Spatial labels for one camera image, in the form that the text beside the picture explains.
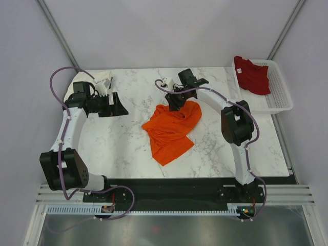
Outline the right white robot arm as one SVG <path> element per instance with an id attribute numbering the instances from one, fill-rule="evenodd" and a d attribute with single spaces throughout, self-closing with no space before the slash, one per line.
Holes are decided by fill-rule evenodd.
<path id="1" fill-rule="evenodd" d="M 181 84 L 171 79 L 156 80 L 158 89 L 166 92 L 165 99 L 170 111 L 178 111 L 194 98 L 210 106 L 221 118 L 221 132 L 230 144 L 235 164 L 237 184 L 229 189 L 226 198 L 248 201 L 259 193 L 256 175 L 251 169 L 249 146 L 259 138 L 259 126 L 251 115 L 245 100 L 233 101 L 216 91 L 204 78 L 197 79 L 191 69 L 178 73 Z"/>

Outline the orange t shirt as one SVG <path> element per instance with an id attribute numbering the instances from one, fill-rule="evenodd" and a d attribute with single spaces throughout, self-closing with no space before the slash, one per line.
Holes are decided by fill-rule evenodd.
<path id="1" fill-rule="evenodd" d="M 142 125 L 150 138 L 152 157 L 165 166 L 192 148 L 194 143 L 188 134 L 201 117 L 201 107 L 194 101 L 187 101 L 178 111 L 157 105 L 152 117 Z"/>

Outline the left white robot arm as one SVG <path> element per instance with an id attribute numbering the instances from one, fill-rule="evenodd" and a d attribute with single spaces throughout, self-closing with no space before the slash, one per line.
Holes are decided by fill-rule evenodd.
<path id="1" fill-rule="evenodd" d="M 112 188 L 105 184 L 103 175 L 94 175 L 78 153 L 78 143 L 89 114 L 99 117 L 128 115 L 117 92 L 93 95 L 86 81 L 73 83 L 73 94 L 65 101 L 63 122 L 57 139 L 49 152 L 40 155 L 40 164 L 51 190 L 83 189 L 95 191 L 100 201 L 112 197 Z"/>

